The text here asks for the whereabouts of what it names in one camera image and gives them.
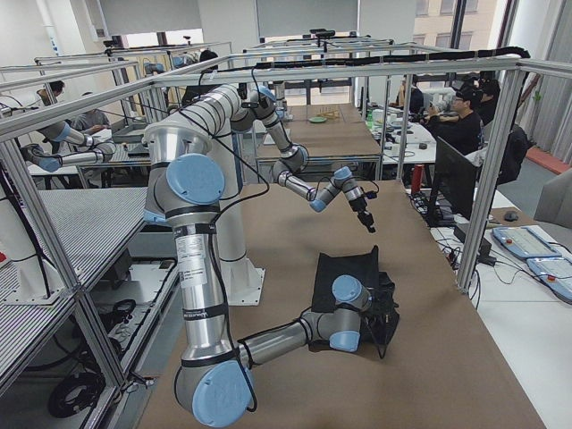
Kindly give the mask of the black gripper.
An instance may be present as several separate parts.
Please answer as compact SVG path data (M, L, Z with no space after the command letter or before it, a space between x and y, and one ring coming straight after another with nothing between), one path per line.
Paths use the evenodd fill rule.
M393 313L396 308L396 304L393 299L394 291L394 282L379 282L372 292L372 312Z
M369 233L375 233L374 218L367 210L361 210L357 213L358 220L366 227Z

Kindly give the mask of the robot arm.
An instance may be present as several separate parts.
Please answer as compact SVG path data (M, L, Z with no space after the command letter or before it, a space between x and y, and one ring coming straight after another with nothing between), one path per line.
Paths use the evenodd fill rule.
M317 213L324 211L342 194L361 224L368 232L375 232L374 218L367 208L367 195L347 166L336 170L320 189L297 176L307 165L309 154L304 146L291 141L282 119L276 113L274 102L266 94L257 91L248 95L240 86L220 85L174 115L208 139L218 139L220 130L226 124L231 126L232 131L240 132L253 122L260 121L280 153L271 169L273 182L303 197Z
M372 250L318 259L313 301L294 320L240 340L217 251L216 217L226 180L210 155L212 131L156 123L147 128L152 171L145 217L173 232L187 348L173 390L202 425L222 428L257 409L252 370L305 346L355 352L370 342L384 355L400 316L395 287Z

